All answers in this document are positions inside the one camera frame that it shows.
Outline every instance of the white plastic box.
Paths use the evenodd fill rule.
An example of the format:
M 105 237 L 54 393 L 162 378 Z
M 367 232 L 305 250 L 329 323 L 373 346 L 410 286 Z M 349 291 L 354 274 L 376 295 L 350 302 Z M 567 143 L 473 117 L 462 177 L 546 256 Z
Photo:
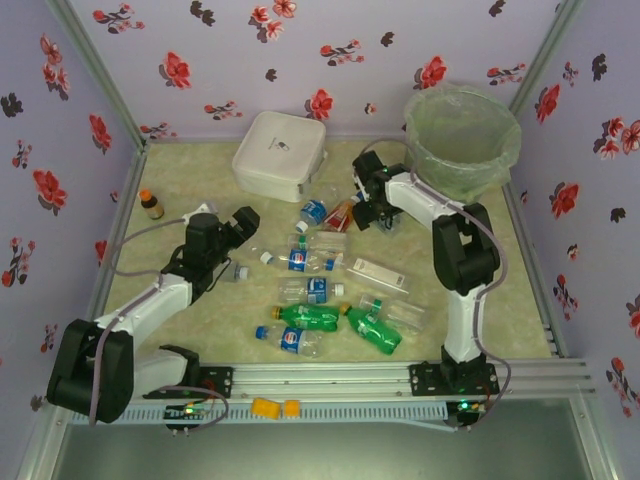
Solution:
M 265 197 L 301 201 L 326 156 L 325 135 L 317 120 L 260 113 L 233 157 L 238 186 Z

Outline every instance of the plastic bottle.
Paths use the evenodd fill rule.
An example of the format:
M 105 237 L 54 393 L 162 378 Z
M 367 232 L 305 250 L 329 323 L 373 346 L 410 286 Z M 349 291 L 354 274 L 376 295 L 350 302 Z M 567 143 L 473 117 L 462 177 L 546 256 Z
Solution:
M 249 278 L 249 267 L 243 267 L 238 262 L 231 262 L 220 275 L 221 282 L 235 283 Z
M 271 316 L 276 320 L 283 320 L 290 327 L 335 332 L 338 329 L 340 309 L 322 305 L 298 304 L 284 308 L 273 307 Z
M 346 232 L 353 222 L 353 207 L 363 198 L 362 192 L 358 192 L 348 200 L 340 202 L 324 219 L 324 228 L 333 232 Z
M 329 209 L 337 202 L 338 192 L 334 187 L 323 185 L 317 188 L 300 210 L 300 220 L 296 223 L 296 230 L 304 233 L 309 227 L 320 225 L 329 213 Z
M 344 283 L 325 277 L 283 277 L 278 280 L 278 301 L 283 303 L 327 303 L 329 297 L 344 295 Z
M 297 248 L 279 248 L 263 253 L 260 261 L 267 265 L 276 265 L 281 270 L 293 272 L 315 273 L 327 268 L 329 258 L 312 250 L 300 250 Z
M 368 258 L 359 255 L 345 258 L 338 255 L 325 262 L 326 270 L 332 271 L 338 268 L 344 268 L 354 280 L 391 295 L 409 294 L 411 281 L 407 275 Z
M 313 235 L 289 235 L 289 248 L 316 250 L 323 253 L 346 253 L 347 234 L 340 232 L 315 232 Z
M 149 218 L 157 220 L 164 215 L 164 208 L 151 193 L 151 190 L 140 190 L 138 197 L 140 197 L 140 204 Z
M 274 325 L 260 326 L 256 329 L 256 338 L 266 340 L 274 347 L 286 352 L 297 353 L 305 357 L 317 357 L 320 354 L 322 335 L 299 328 Z
M 376 314 L 389 325 L 406 327 L 412 333 L 419 333 L 427 325 L 427 311 L 423 307 L 402 300 L 381 300 L 365 293 L 360 299 L 360 308 Z
M 345 303 L 340 307 L 340 313 L 347 316 L 349 325 L 358 335 L 373 343 L 385 355 L 391 355 L 402 341 L 402 335 L 371 312 Z

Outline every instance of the small brown bottle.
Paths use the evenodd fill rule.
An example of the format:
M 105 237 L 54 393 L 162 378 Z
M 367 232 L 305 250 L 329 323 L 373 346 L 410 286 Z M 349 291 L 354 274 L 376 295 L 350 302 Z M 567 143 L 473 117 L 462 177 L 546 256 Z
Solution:
M 162 205 L 150 190 L 140 190 L 138 196 L 140 197 L 140 204 L 149 218 L 157 220 L 164 215 L 164 208 L 162 208 Z

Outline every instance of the green plastic bottle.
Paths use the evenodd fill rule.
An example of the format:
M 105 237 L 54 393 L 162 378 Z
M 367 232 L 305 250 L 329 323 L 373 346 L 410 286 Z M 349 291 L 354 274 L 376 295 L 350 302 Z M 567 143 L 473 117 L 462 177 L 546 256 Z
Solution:
M 348 303 L 340 307 L 340 313 L 347 316 L 358 335 L 373 343 L 385 355 L 391 355 L 402 341 L 402 335 L 385 325 L 374 313 L 354 308 Z
M 276 320 L 284 320 L 290 327 L 335 332 L 338 329 L 340 309 L 324 305 L 297 304 L 273 307 L 271 316 Z

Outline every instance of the purple wall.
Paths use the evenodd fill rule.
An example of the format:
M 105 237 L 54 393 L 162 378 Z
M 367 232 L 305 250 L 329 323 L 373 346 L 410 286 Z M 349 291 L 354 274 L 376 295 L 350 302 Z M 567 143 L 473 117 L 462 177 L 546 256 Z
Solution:
M 568 348 L 589 361 L 628 478 L 640 471 L 639 15 L 636 0 L 586 2 L 521 115 L 512 170 Z
M 86 314 L 97 242 L 135 148 L 44 1 L 4 3 L 0 61 L 0 478 L 9 479 L 62 331 Z
M 333 135 L 401 135 L 414 86 L 442 77 L 508 103 L 558 0 L 70 3 L 138 125 L 198 139 L 242 137 L 263 110 L 315 115 Z

